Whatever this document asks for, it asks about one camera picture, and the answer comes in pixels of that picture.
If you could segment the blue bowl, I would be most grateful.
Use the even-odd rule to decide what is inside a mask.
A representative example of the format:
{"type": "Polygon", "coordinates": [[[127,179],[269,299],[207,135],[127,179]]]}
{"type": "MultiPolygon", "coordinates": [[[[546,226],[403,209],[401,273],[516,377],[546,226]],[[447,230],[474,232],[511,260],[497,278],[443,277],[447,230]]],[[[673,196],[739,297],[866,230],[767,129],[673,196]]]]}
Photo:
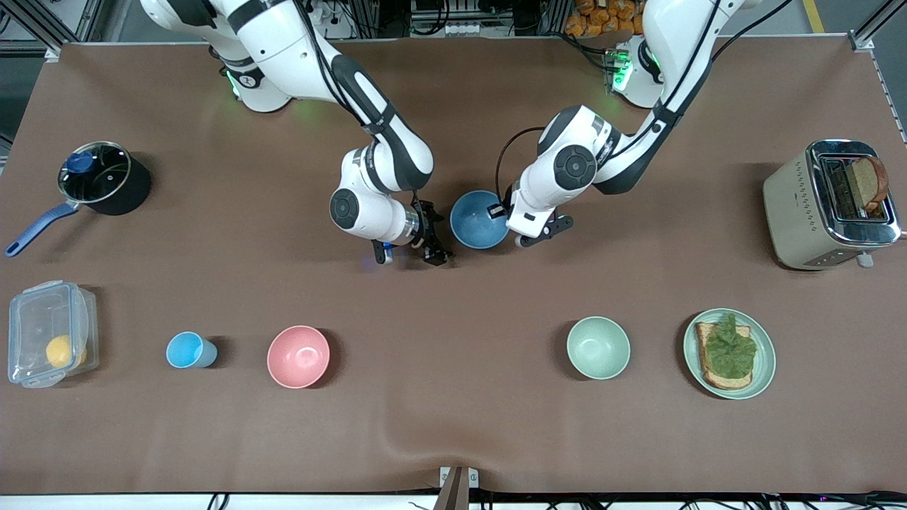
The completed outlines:
{"type": "Polygon", "coordinates": [[[500,203],[492,191],[476,190],[463,194],[450,214],[453,235],[471,249],[496,247],[508,235],[507,217],[489,217],[488,207],[500,203]]]}

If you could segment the orange snack bag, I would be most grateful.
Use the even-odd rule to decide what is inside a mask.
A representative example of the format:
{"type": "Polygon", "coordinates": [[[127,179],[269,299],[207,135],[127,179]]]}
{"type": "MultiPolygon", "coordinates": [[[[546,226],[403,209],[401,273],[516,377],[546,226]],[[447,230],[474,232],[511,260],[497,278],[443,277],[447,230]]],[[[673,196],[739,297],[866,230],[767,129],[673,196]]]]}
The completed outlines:
{"type": "Polygon", "coordinates": [[[574,0],[564,33],[574,38],[593,38],[617,31],[643,33],[647,0],[574,0]]]}

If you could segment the green lettuce leaf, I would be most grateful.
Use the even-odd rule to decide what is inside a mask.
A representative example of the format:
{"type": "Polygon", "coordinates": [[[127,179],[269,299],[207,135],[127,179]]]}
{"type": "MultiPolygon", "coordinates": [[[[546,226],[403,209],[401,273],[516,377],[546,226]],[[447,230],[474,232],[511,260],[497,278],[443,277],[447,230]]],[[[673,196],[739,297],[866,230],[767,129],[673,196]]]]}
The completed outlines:
{"type": "Polygon", "coordinates": [[[700,323],[699,335],[707,373],[726,380],[742,380],[752,373],[757,345],[734,313],[726,313],[717,323],[700,323]]]}

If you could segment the toasted bread slice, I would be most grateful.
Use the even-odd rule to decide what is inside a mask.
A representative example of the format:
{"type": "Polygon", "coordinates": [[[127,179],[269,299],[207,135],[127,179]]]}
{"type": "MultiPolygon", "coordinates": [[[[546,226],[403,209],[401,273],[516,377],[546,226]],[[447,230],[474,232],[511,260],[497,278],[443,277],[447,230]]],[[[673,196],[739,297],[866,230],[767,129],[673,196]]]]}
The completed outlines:
{"type": "Polygon", "coordinates": [[[694,324],[694,332],[696,332],[697,342],[699,342],[699,362],[706,383],[711,385],[712,387],[717,388],[717,390],[742,390],[742,388],[748,387],[753,381],[754,366],[752,373],[742,380],[726,380],[725,378],[720,378],[718,375],[712,375],[705,371],[705,363],[701,358],[701,340],[699,335],[700,323],[705,322],[697,322],[696,324],[694,324]]]}

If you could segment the pink bowl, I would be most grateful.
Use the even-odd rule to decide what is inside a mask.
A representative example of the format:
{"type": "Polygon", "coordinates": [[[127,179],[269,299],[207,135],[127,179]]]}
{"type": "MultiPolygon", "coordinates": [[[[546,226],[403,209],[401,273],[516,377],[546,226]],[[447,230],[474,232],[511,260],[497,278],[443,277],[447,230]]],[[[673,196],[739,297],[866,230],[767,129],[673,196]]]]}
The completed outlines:
{"type": "Polygon", "coordinates": [[[292,326],[279,333],[266,356],[272,380],[289,390],[303,390],[320,381],[329,361],[326,336],[305,325],[292,326]]]}

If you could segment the metal table edge bracket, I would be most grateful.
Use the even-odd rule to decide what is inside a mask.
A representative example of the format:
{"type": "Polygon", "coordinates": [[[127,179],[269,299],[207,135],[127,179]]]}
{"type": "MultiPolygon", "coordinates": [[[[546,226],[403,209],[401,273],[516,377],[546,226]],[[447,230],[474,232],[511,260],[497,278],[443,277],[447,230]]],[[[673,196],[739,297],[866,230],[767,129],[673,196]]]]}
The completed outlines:
{"type": "Polygon", "coordinates": [[[441,489],[434,510],[470,510],[470,490],[479,488],[479,474],[472,467],[441,469],[441,489]]]}

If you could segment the brown table cloth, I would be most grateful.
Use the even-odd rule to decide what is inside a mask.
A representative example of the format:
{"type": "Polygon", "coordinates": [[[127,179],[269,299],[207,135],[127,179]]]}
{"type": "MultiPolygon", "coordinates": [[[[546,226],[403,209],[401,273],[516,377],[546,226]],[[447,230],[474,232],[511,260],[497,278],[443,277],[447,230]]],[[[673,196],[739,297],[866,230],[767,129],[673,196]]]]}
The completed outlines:
{"type": "Polygon", "coordinates": [[[340,107],[247,110],[203,45],[72,45],[43,65],[0,175],[0,494],[422,489],[440,467],[496,492],[907,493],[907,242],[875,266],[775,262],[762,182],[811,142],[867,142],[907,215],[907,147],[871,55],[845,38],[744,38],[630,193],[590,188],[573,229],[433,267],[331,222],[350,149],[340,107]],[[150,172],[125,215],[64,202],[57,174],[116,142],[150,172]],[[96,300],[99,365],[52,387],[9,380],[9,308],[27,288],[96,300]],[[764,327],[775,374],[717,397],[684,332],[732,309],[764,327]],[[584,317],[625,330],[611,380],[571,365],[584,317]],[[320,381],[269,375],[273,339],[320,330],[320,381]],[[207,368],[173,368],[195,332],[207,368]]]}

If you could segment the clear plastic food container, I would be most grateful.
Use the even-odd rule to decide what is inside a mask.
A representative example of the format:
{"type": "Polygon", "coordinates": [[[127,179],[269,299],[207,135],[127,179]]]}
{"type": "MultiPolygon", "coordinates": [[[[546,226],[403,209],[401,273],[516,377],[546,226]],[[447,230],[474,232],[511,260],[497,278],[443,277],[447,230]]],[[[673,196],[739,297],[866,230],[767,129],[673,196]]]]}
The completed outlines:
{"type": "Polygon", "coordinates": [[[48,281],[27,288],[9,308],[9,380],[36,390],[52,387],[72,375],[99,366],[96,300],[91,291],[72,282],[48,281]],[[75,369],[53,368],[45,347],[56,336],[69,335],[74,349],[87,351],[75,369]]]}

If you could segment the glass lid blue knob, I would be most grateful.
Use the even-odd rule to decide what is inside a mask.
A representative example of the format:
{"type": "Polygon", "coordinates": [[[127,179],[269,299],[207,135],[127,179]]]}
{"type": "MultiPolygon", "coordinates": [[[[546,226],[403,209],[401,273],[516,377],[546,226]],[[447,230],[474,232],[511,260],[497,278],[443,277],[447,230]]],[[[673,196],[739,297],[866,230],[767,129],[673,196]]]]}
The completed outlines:
{"type": "Polygon", "coordinates": [[[123,186],[132,168],[132,156],[114,142],[89,142],[73,151],[62,164],[57,187],[70,200],[95,203],[123,186]]]}

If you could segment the green plate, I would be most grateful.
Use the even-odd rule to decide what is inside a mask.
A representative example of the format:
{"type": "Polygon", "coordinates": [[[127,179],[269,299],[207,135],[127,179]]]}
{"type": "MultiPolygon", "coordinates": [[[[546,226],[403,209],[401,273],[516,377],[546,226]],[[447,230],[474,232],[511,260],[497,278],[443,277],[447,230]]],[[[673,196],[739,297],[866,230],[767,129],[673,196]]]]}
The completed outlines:
{"type": "Polygon", "coordinates": [[[768,333],[765,332],[764,327],[752,319],[751,316],[732,309],[707,310],[694,317],[684,332],[682,352],[691,375],[699,382],[701,387],[717,397],[726,398],[726,400],[747,400],[748,398],[758,396],[762,391],[766,390],[768,385],[773,381],[775,365],[777,364],[777,362],[775,362],[773,343],[769,339],[768,333]],[[750,336],[755,340],[755,344],[757,344],[753,381],[748,387],[742,388],[742,390],[717,390],[717,388],[706,383],[700,367],[699,342],[697,342],[696,332],[694,332],[694,324],[697,322],[717,323],[726,315],[726,313],[734,313],[736,322],[739,326],[748,326],[750,329],[750,336]]]}

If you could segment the beige chrome toaster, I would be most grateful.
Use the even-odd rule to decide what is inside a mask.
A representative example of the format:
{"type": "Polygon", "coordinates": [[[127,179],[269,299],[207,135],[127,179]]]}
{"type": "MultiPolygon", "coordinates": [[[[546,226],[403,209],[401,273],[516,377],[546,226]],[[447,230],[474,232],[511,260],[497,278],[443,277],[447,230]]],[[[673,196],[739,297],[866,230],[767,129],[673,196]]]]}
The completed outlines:
{"type": "Polygon", "coordinates": [[[878,154],[865,142],[815,141],[765,180],[765,213],[781,264],[823,271],[854,259],[871,268],[872,252],[907,241],[890,188],[881,217],[868,216],[853,200],[847,171],[867,156],[878,154]]]}

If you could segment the yellow lemon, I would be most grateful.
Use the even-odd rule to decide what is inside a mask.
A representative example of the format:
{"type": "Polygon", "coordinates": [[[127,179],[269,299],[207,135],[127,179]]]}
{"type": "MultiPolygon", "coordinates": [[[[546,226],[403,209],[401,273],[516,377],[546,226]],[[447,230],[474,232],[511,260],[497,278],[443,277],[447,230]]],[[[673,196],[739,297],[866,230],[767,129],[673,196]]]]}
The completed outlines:
{"type": "Polygon", "coordinates": [[[53,368],[75,369],[84,364],[87,351],[84,348],[74,349],[69,335],[53,338],[45,347],[45,356],[53,368]]]}

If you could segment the light blue cup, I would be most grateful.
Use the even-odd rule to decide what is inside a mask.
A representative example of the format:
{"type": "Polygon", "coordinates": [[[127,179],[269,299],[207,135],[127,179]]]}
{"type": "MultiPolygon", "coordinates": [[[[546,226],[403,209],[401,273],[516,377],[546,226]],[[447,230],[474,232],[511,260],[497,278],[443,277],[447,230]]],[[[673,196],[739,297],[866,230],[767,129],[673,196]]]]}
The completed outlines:
{"type": "Polygon", "coordinates": [[[165,355],[173,368],[207,368],[216,361],[218,348],[203,336],[185,331],[169,340],[165,355]]]}

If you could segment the green bowl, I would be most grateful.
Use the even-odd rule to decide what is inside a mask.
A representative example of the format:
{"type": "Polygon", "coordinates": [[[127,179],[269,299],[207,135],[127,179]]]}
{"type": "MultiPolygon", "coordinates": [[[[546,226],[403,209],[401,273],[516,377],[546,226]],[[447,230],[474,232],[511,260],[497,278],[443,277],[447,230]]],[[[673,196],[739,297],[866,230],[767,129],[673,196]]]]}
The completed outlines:
{"type": "Polygon", "coordinates": [[[571,365],[590,380],[611,380],[631,360],[631,342],[624,329],[608,317],[584,317],[566,341],[571,365]]]}

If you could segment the brown toast slice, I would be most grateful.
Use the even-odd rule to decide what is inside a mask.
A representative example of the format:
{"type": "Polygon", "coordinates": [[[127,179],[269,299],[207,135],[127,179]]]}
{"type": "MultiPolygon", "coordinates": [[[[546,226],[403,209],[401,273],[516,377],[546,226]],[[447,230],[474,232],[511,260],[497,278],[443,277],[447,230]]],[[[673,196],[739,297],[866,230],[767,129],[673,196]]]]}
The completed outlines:
{"type": "Polygon", "coordinates": [[[870,217],[881,217],[882,203],[889,192],[886,168],[878,157],[862,157],[850,165],[848,178],[853,200],[870,217]]]}

